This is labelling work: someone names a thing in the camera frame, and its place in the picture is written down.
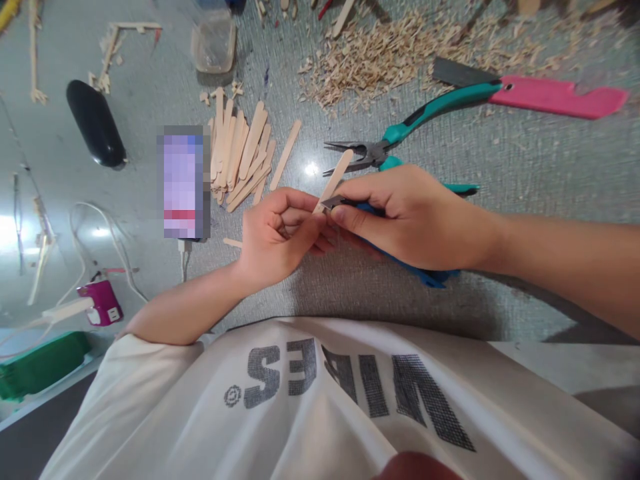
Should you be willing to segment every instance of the black object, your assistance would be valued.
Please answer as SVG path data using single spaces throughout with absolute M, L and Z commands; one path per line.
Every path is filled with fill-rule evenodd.
M 103 167 L 125 166 L 125 147 L 104 96 L 80 80 L 67 86 L 67 101 L 93 159 Z
M 484 70 L 468 67 L 442 57 L 433 62 L 433 78 L 456 87 L 468 87 L 476 83 L 491 83 L 500 80 L 500 76 Z

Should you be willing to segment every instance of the teal pliers handle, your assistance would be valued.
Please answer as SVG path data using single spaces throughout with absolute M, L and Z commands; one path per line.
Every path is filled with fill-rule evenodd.
M 413 112 L 404 122 L 390 126 L 382 137 L 382 140 L 388 141 L 389 145 L 398 143 L 404 140 L 418 125 L 432 118 L 434 115 L 456 107 L 488 100 L 494 93 L 500 91 L 501 88 L 502 83 L 500 80 L 496 80 L 470 85 L 440 95 L 418 108 L 418 110 Z

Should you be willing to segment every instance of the table surface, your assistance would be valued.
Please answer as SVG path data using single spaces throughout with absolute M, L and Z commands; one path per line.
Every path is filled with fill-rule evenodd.
M 440 2 L 420 2 L 427 10 Z M 468 2 L 452 1 L 452 15 L 460 15 Z M 382 1 L 391 17 L 401 16 L 404 6 Z M 493 2 L 485 14 L 504 13 L 504 4 Z M 264 100 L 279 158 L 294 120 L 302 130 L 281 179 L 281 186 L 315 195 L 326 179 L 320 172 L 331 168 L 339 154 L 323 148 L 325 140 L 379 138 L 386 127 L 426 102 L 419 80 L 380 97 L 368 112 L 352 112 L 343 103 L 336 116 L 327 115 L 313 102 L 298 102 L 297 70 L 317 44 L 339 6 L 320 24 L 317 10 L 299 0 L 295 22 L 284 21 L 272 5 L 266 28 L 259 26 L 254 3 L 235 16 L 238 26 L 236 58 L 227 75 L 197 74 L 188 58 L 164 34 L 152 52 L 153 33 L 128 33 L 120 54 L 122 66 L 111 68 L 111 94 L 107 101 L 127 149 L 130 164 L 122 171 L 100 167 L 90 159 L 71 116 L 65 88 L 72 79 L 85 81 L 87 72 L 99 73 L 102 54 L 99 40 L 110 21 L 153 20 L 143 0 L 46 1 L 39 33 L 39 83 L 49 96 L 46 107 L 29 98 L 29 34 L 27 12 L 0 37 L 0 89 L 24 152 L 51 216 L 58 243 L 45 270 L 39 300 L 26 307 L 35 269 L 18 274 L 13 225 L 11 173 L 21 173 L 21 200 L 25 224 L 23 240 L 27 263 L 35 262 L 35 236 L 39 228 L 31 199 L 29 179 L 20 168 L 21 156 L 0 113 L 0 165 L 6 188 L 0 189 L 2 255 L 0 275 L 0 327 L 22 325 L 52 306 L 77 278 L 80 262 L 73 251 L 67 212 L 76 201 L 90 201 L 110 212 L 125 233 L 124 244 L 132 266 L 139 268 L 135 281 L 148 297 L 180 281 L 176 242 L 164 239 L 157 205 L 155 135 L 158 125 L 202 125 L 213 115 L 199 101 L 203 89 L 213 90 L 232 79 L 243 82 L 245 94 L 236 105 L 253 112 Z M 538 14 L 539 34 L 558 12 L 550 7 Z M 273 24 L 279 19 L 278 28 Z M 586 88 L 610 85 L 640 93 L 640 31 L 626 30 L 621 48 L 611 38 L 579 52 L 582 68 L 562 69 L 558 78 L 580 81 Z M 508 213 L 536 213 L 594 221 L 640 221 L 640 122 L 637 103 L 600 121 L 584 121 L 492 107 L 474 107 L 442 115 L 410 135 L 394 155 L 428 169 L 447 183 L 480 183 L 478 195 L 469 201 Z M 348 174 L 346 177 L 359 175 Z M 201 275 L 237 258 L 239 251 L 222 238 L 241 239 L 242 210 L 212 207 L 212 238 L 195 245 L 189 277 Z M 86 212 L 80 238 L 101 267 L 120 267 L 111 240 L 92 237 L 104 227 L 94 213 Z M 126 319 L 141 307 L 126 286 L 124 276 L 112 277 Z M 604 322 L 553 295 L 530 285 L 498 277 L 464 272 L 446 290 L 427 289 L 392 262 L 377 263 L 359 251 L 340 245 L 323 259 L 305 259 L 284 282 L 268 288 L 234 309 L 214 332 L 277 315 L 320 315 L 392 321 L 486 340 L 535 340 L 591 343 L 626 343 L 630 340 Z M 117 331 L 121 323 L 106 331 Z M 90 329 L 78 317 L 65 329 Z

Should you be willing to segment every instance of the wire cutter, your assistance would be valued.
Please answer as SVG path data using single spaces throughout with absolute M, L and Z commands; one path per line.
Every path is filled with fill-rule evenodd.
M 338 205 L 350 205 L 352 207 L 356 207 L 357 209 L 364 210 L 364 211 L 369 212 L 369 213 L 371 213 L 373 215 L 376 215 L 378 217 L 384 217 L 385 216 L 385 211 L 384 210 L 373 208 L 370 204 L 368 204 L 366 202 L 358 203 L 358 202 L 355 202 L 353 200 L 346 199 L 342 195 L 336 195 L 335 197 L 332 197 L 332 198 L 330 198 L 328 200 L 325 200 L 324 202 L 321 202 L 321 203 L 322 203 L 323 207 L 328 208 L 329 210 L 333 210 L 333 208 L 338 206 Z M 420 279 L 420 282 L 423 283 L 424 285 L 428 286 L 428 287 L 438 288 L 438 289 L 446 288 L 445 285 L 444 285 L 446 280 L 449 277 L 457 277 L 458 274 L 460 274 L 460 270 L 435 271 L 435 270 L 419 269 L 417 267 L 409 265 L 408 263 L 404 263 L 403 261 L 398 260 L 396 257 L 388 254 L 384 250 L 380 250 L 378 247 L 376 247 L 371 242 L 368 242 L 368 241 L 366 241 L 366 242 L 368 244 L 370 244 L 373 248 L 378 250 L 380 253 L 386 255 L 388 258 L 390 258 L 391 260 L 396 262 L 401 267 L 405 268 L 406 270 L 408 270 L 412 274 L 418 276 L 418 278 Z
M 434 98 L 413 112 L 404 122 L 392 125 L 387 128 L 382 140 L 378 142 L 362 141 L 329 141 L 326 145 L 338 150 L 352 149 L 361 157 L 352 161 L 347 167 L 347 171 L 357 171 L 369 167 L 378 168 L 380 171 L 388 170 L 398 165 L 402 165 L 402 160 L 387 153 L 387 150 L 395 144 L 401 142 L 414 131 L 422 122 L 434 118 L 446 111 L 457 107 L 472 105 L 476 102 L 485 101 L 502 88 L 500 80 L 478 83 L 468 87 L 452 90 L 444 95 Z M 323 176 L 333 173 L 334 169 L 323 172 Z M 446 185 L 450 190 L 462 194 L 472 195 L 478 185 Z

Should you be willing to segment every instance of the right hand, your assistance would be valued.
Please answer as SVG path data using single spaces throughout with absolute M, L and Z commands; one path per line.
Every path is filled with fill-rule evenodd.
M 340 205 L 331 218 L 414 267 L 482 269 L 501 248 L 502 216 L 460 198 L 415 165 L 348 180 L 335 195 L 384 209 L 381 218 Z

